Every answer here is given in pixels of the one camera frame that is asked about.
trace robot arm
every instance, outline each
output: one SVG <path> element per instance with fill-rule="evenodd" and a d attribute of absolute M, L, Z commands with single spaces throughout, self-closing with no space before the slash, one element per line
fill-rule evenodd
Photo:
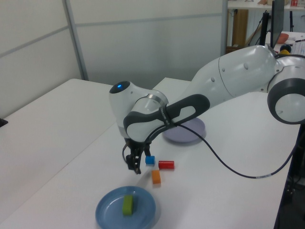
<path fill-rule="evenodd" d="M 112 110 L 131 155 L 129 169 L 140 171 L 141 154 L 161 132 L 191 120 L 208 109 L 248 92 L 269 92 L 272 115 L 281 122 L 305 122 L 305 59 L 276 59 L 264 46 L 222 56 L 204 66 L 174 102 L 161 92 L 121 82 L 110 90 Z"/>

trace black cable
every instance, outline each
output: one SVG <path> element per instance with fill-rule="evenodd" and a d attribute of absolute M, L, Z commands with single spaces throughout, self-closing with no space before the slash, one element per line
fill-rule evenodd
<path fill-rule="evenodd" d="M 127 143 L 126 143 L 126 144 L 124 145 L 124 147 L 123 147 L 122 155 L 123 155 L 124 161 L 125 161 L 126 164 L 127 164 L 127 161 L 126 161 L 125 156 L 124 156 L 124 151 L 125 151 L 126 147 L 127 147 Z"/>
<path fill-rule="evenodd" d="M 273 173 L 270 173 L 270 174 L 267 174 L 267 175 L 264 175 L 264 176 L 258 176 L 258 177 L 253 177 L 253 176 L 247 176 L 247 175 L 244 175 L 244 174 L 241 174 L 239 172 L 236 172 L 235 170 L 233 170 L 232 168 L 230 168 L 225 162 L 222 161 L 222 159 L 220 159 L 220 157 L 216 154 L 216 152 L 213 150 L 213 148 L 210 146 L 210 144 L 202 137 L 200 136 L 198 133 L 196 133 L 195 131 L 193 131 L 192 129 L 186 127 L 186 126 L 183 126 L 183 125 L 180 125 L 178 124 L 177 126 L 180 126 L 184 129 L 187 129 L 188 131 L 191 131 L 193 134 L 195 134 L 196 136 L 198 136 L 201 140 L 204 141 L 204 143 L 206 143 L 206 145 L 210 148 L 210 150 L 213 152 L 213 154 L 215 155 L 215 157 L 217 157 L 217 159 L 229 170 L 231 170 L 232 172 L 236 173 L 237 175 L 240 175 L 242 177 L 245 177 L 245 178 L 250 178 L 250 179 L 260 179 L 260 178 L 265 178 L 265 177 L 270 177 L 276 173 L 278 173 L 279 171 L 282 170 L 282 168 L 284 168 L 284 166 L 288 163 L 288 161 L 290 160 L 290 158 L 292 157 L 293 155 L 293 152 L 292 151 L 290 153 L 290 155 L 288 156 L 287 160 L 282 164 L 281 167 L 279 167 L 276 171 L 274 171 Z"/>
<path fill-rule="evenodd" d="M 295 56 L 295 57 L 305 58 L 305 56 L 299 55 L 299 54 L 277 54 L 274 56 L 274 58 L 279 59 L 279 58 L 286 57 L 286 56 Z"/>
<path fill-rule="evenodd" d="M 259 42 L 259 39 L 261 39 L 261 37 L 259 37 L 259 38 L 257 39 L 257 41 L 255 42 L 255 45 L 257 45 L 257 43 Z"/>
<path fill-rule="evenodd" d="M 262 17 L 261 20 L 258 22 L 258 25 L 257 25 L 257 27 L 256 27 L 256 29 L 255 29 L 255 31 L 254 31 L 254 33 L 253 33 L 253 36 L 251 37 L 251 40 L 250 40 L 249 43 L 248 43 L 248 46 L 250 46 L 250 43 L 251 43 L 253 37 L 255 36 L 255 33 L 256 33 L 256 31 L 257 31 L 259 25 L 261 24 L 262 20 L 263 20 L 263 17 Z"/>

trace white table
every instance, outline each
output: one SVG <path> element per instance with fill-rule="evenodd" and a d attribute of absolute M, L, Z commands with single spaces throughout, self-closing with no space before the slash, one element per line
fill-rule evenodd
<path fill-rule="evenodd" d="M 285 42 L 285 44 L 294 44 L 295 41 L 303 40 L 305 39 L 305 33 L 304 32 L 285 32 L 283 31 L 282 33 L 287 33 L 289 35 L 288 40 Z M 266 44 L 270 44 L 270 33 L 266 34 Z M 283 44 L 276 44 L 274 47 L 274 50 L 276 52 L 280 51 L 280 48 Z"/>
<path fill-rule="evenodd" d="M 169 101 L 189 82 L 165 78 L 156 89 Z M 206 140 L 221 159 L 248 175 L 273 172 L 286 160 L 299 125 L 285 125 L 270 114 L 267 94 L 250 93 L 220 104 L 200 116 Z M 95 208 L 109 191 L 121 186 L 148 190 L 157 206 L 154 229 L 273 229 L 288 163 L 278 174 L 247 179 L 226 169 L 204 143 L 178 146 L 159 135 L 151 145 L 156 160 L 174 160 L 174 171 L 161 171 L 162 184 L 152 185 L 150 170 L 127 170 L 124 140 L 116 124 L 73 159 L 11 214 L 1 229 L 97 229 Z"/>
<path fill-rule="evenodd" d="M 69 80 L 0 128 L 0 223 L 114 122 L 112 86 Z"/>
<path fill-rule="evenodd" d="M 271 5 L 257 4 L 260 0 L 245 1 L 245 0 L 230 0 L 228 1 L 228 9 L 241 10 L 271 10 Z M 290 6 L 290 2 L 284 6 L 285 11 L 305 11 L 304 7 Z"/>

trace white wall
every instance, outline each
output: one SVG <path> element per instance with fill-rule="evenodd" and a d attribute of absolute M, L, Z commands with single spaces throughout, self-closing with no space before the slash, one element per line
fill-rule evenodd
<path fill-rule="evenodd" d="M 164 77 L 191 80 L 222 54 L 225 0 L 67 2 L 90 81 L 153 88 Z"/>
<path fill-rule="evenodd" d="M 62 0 L 0 1 L 0 117 L 81 78 Z"/>

